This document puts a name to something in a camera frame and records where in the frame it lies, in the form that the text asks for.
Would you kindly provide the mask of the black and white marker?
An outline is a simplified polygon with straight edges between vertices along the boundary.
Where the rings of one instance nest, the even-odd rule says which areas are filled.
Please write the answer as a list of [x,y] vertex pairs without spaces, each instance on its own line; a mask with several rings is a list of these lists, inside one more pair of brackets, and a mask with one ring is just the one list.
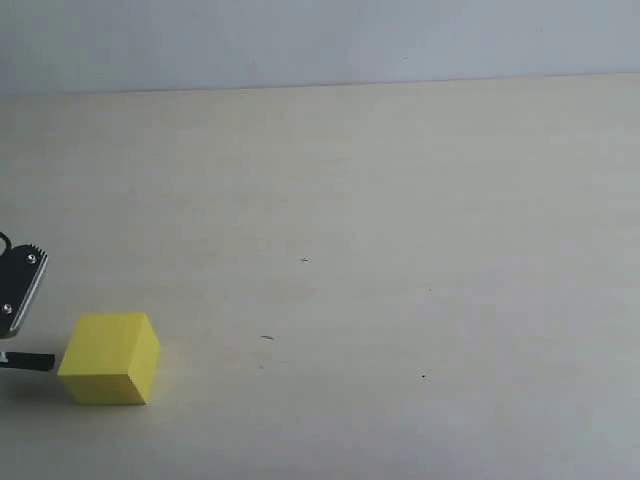
[[2,351],[0,353],[0,368],[49,372],[54,368],[55,355],[41,353],[25,353]]

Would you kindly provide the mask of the yellow cube block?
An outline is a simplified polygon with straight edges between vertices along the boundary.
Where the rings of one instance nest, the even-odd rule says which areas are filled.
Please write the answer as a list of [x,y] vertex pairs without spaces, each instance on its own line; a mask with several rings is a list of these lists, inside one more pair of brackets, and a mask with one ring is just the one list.
[[159,339],[146,314],[83,314],[57,377],[81,405],[146,405],[159,353]]

